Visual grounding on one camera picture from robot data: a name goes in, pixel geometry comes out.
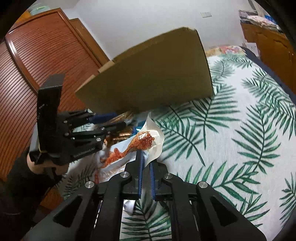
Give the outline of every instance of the wall switch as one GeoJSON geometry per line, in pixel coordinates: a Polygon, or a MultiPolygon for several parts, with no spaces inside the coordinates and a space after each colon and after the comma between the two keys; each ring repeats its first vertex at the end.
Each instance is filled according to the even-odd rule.
{"type": "Polygon", "coordinates": [[[202,15],[203,18],[208,18],[212,16],[211,12],[201,12],[200,14],[202,15]]]}

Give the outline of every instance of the bed sheet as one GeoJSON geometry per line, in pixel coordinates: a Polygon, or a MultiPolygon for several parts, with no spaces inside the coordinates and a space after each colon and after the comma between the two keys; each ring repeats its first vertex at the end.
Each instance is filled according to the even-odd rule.
{"type": "MultiPolygon", "coordinates": [[[[152,111],[165,135],[158,161],[186,182],[208,182],[271,241],[296,204],[295,105],[246,56],[229,53],[207,60],[212,98],[152,111]]],[[[70,165],[58,184],[65,198],[95,179],[96,157],[70,165]]],[[[147,179],[134,215],[123,212],[123,241],[171,240],[168,212],[152,201],[147,179]]]]}

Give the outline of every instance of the brown cardboard box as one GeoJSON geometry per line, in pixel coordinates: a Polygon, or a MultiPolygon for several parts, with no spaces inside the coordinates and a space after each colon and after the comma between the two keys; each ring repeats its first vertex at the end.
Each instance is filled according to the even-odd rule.
{"type": "Polygon", "coordinates": [[[93,112],[136,112],[213,95],[207,59],[196,30],[179,28],[116,56],[77,90],[93,112]]]}

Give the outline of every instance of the metal bolt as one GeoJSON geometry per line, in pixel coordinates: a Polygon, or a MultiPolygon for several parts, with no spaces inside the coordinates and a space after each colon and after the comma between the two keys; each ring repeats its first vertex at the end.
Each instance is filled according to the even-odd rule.
{"type": "Polygon", "coordinates": [[[164,176],[163,176],[165,179],[171,179],[173,177],[173,174],[171,173],[166,173],[164,176]]]}
{"type": "Polygon", "coordinates": [[[206,182],[200,182],[198,184],[201,188],[206,188],[207,187],[207,183],[206,182]]]}
{"type": "Polygon", "coordinates": [[[129,172],[121,172],[120,176],[121,177],[129,177],[129,172]]]}
{"type": "Polygon", "coordinates": [[[86,188],[92,188],[93,186],[94,186],[94,182],[92,182],[92,181],[88,181],[85,183],[86,188]]]}

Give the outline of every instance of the fried chicken drumstick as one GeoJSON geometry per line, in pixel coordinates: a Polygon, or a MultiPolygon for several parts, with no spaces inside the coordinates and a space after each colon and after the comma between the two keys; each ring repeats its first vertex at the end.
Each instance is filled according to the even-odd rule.
{"type": "Polygon", "coordinates": [[[110,152],[109,157],[106,159],[102,168],[125,157],[129,152],[150,149],[152,147],[152,141],[154,141],[154,139],[155,138],[152,137],[148,131],[138,132],[124,152],[120,152],[117,148],[114,148],[114,152],[110,152]]]}

